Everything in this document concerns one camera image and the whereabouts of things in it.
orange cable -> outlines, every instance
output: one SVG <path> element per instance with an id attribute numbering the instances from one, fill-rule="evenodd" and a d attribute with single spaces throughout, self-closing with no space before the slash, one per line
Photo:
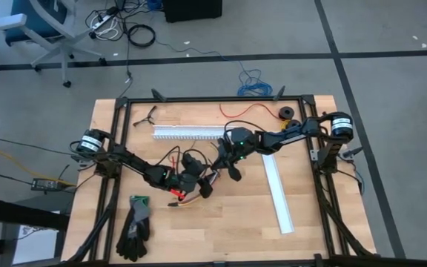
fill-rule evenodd
<path id="1" fill-rule="evenodd" d="M 255 105 L 260 105 L 260 106 L 262 106 L 262 107 L 264 107 L 264 108 L 266 108 L 266 110 L 273 116 L 273 117 L 275 117 L 276 119 L 280 119 L 277 115 L 274 115 L 274 113 L 273 112 L 271 112 L 270 111 L 270 109 L 267 107 L 267 106 L 265 106 L 265 105 L 263 105 L 263 104 L 260 104 L 260 103 L 256 103 L 256 104 L 252 104 L 251 106 L 249 106 L 247 109 L 245 109 L 243 112 L 241 112 L 240 114 L 238 114 L 238 115 L 227 115 L 227 114 L 225 114 L 225 112 L 223 112 L 223 109 L 222 109 L 222 104 L 219 104 L 219 108 L 220 108 L 220 112 L 223 114 L 223 116 L 225 116 L 225 117 L 227 117 L 227 118 L 237 118 L 237 117 L 239 117 L 239 116 L 241 116 L 241 115 L 243 115 L 243 114 L 245 114 L 250 108 L 252 108 L 253 106 L 255 106 Z"/>

black electrical tape roll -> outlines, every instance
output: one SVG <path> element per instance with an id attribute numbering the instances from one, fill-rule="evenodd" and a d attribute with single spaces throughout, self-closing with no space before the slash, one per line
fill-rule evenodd
<path id="1" fill-rule="evenodd" d="M 292 108 L 290 108 L 290 107 L 282 107 L 282 108 L 279 110 L 279 114 L 278 114 L 278 116 L 279 116 L 281 119 L 293 119 L 293 116 L 294 116 L 294 110 L 293 110 Z"/>
<path id="2" fill-rule="evenodd" d="M 301 122 L 299 122 L 298 120 L 292 119 L 290 122 L 288 122 L 288 125 L 286 125 L 286 129 L 289 129 L 294 126 L 298 126 L 300 124 Z"/>
<path id="3" fill-rule="evenodd" d="M 140 43 L 137 43 L 131 39 L 131 36 L 134 33 L 136 33 L 136 31 L 138 31 L 140 28 L 149 30 L 153 34 L 153 38 L 149 42 L 144 43 L 144 44 L 140 44 Z M 149 27 L 149 26 L 144 25 L 144 24 L 136 24 L 128 30 L 128 41 L 130 41 L 130 43 L 132 45 L 134 45 L 135 47 L 142 47 L 142 48 L 150 47 L 151 45 L 154 44 L 154 41 L 156 41 L 156 32 L 153 30 L 152 27 Z"/>

robotic arm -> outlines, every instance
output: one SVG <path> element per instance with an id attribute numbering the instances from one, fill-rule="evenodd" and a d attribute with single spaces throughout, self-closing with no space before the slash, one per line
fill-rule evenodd
<path id="1" fill-rule="evenodd" d="M 103 148 L 105 139 L 112 142 L 108 151 Z M 169 191 L 183 199 L 185 195 L 195 189 L 196 184 L 200 185 L 200 194 L 207 198 L 212 193 L 212 187 L 201 174 L 207 168 L 199 160 L 193 158 L 189 153 L 184 153 L 182 165 L 184 171 L 180 174 L 172 167 L 166 165 L 151 165 L 137 155 L 131 153 L 125 146 L 116 144 L 114 138 L 107 132 L 101 130 L 86 130 L 84 136 L 78 143 L 74 153 L 82 159 L 93 160 L 97 163 L 96 171 L 106 177 L 113 177 L 117 168 L 123 165 L 138 174 L 142 175 L 143 180 L 150 186 L 164 191 Z"/>
<path id="2" fill-rule="evenodd" d="M 320 124 L 330 121 L 331 134 L 324 133 Z M 333 112 L 321 117 L 308 117 L 302 124 L 295 125 L 279 133 L 255 131 L 247 128 L 234 128 L 225 131 L 224 137 L 217 140 L 219 156 L 212 164 L 212 170 L 227 168 L 230 177 L 240 181 L 242 176 L 236 164 L 249 154 L 257 152 L 264 155 L 279 151 L 283 145 L 291 144 L 306 137 L 323 138 L 327 145 L 318 153 L 317 167 L 321 171 L 334 173 L 337 171 L 337 154 L 342 145 L 353 138 L 352 118 L 343 112 Z"/>

wooden table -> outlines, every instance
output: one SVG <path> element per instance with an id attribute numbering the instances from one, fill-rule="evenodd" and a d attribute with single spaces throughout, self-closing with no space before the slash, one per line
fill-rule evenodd
<path id="1" fill-rule="evenodd" d="M 318 113 L 336 110 L 332 96 L 315 96 Z M 226 114 L 238 114 L 253 102 L 226 102 L 222 109 Z M 96 101 L 91 128 L 110 131 L 113 118 L 113 99 Z M 300 121 L 296 102 L 263 102 L 277 112 L 291 106 Z M 224 125 L 232 120 L 219 111 L 218 102 L 162 103 L 154 113 L 157 125 Z M 149 123 L 133 127 L 132 123 L 143 119 L 153 104 L 135 104 L 130 113 L 127 148 L 149 163 L 159 161 L 173 146 L 184 151 L 194 145 L 208 158 L 215 160 L 216 150 L 209 141 L 153 139 Z M 280 121 L 273 118 L 261 106 L 255 106 L 240 119 L 253 122 L 267 131 L 279 131 Z M 121 131 L 123 118 L 119 120 Z M 242 173 L 240 182 L 233 181 L 226 170 L 213 186 L 210 198 L 199 200 L 182 208 L 169 208 L 174 201 L 172 194 L 150 187 L 133 171 L 124 168 L 111 249 L 111 263 L 130 263 L 116 254 L 116 243 L 129 209 L 131 195 L 150 197 L 151 237 L 147 241 L 148 254 L 138 263 L 186 263 L 211 261 L 250 260 L 304 260 L 313 254 L 327 257 L 321 225 L 319 206 L 314 190 L 309 153 L 305 141 L 295 142 L 274 154 L 288 201 L 295 231 L 281 235 L 273 200 L 261 156 L 251 154 L 237 165 Z M 353 168 L 339 162 L 338 168 L 353 174 Z M 93 173 L 93 169 L 80 173 L 79 183 Z M 76 252 L 90 232 L 96 213 L 101 179 L 92 178 L 76 193 L 62 259 Z M 342 218 L 355 237 L 369 251 L 374 243 L 368 227 L 362 198 L 357 182 L 344 174 L 334 174 Z M 100 234 L 99 258 L 105 244 L 105 230 Z M 334 236 L 339 248 L 337 236 Z"/>

black work glove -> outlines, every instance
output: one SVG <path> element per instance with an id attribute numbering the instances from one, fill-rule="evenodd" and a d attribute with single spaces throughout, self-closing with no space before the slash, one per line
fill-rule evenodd
<path id="1" fill-rule="evenodd" d="M 130 211 L 126 216 L 122 233 L 116 244 L 116 253 L 136 262 L 147 254 L 144 241 L 149 239 L 149 198 L 133 196 L 130 198 Z"/>

